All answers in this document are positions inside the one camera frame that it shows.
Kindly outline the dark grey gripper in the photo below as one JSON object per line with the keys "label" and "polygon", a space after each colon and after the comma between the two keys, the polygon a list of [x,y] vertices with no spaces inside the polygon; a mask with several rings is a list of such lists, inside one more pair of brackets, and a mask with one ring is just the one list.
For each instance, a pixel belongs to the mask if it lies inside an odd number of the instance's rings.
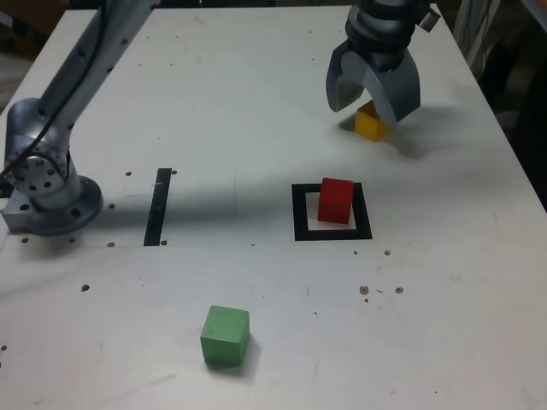
{"label": "dark grey gripper", "polygon": [[355,102],[362,96],[363,88],[372,98],[377,114],[389,127],[396,126],[420,107],[420,77],[415,61],[405,47],[375,46],[371,58],[376,67],[349,50],[347,42],[339,45],[332,52],[327,69],[326,98],[333,112]]}

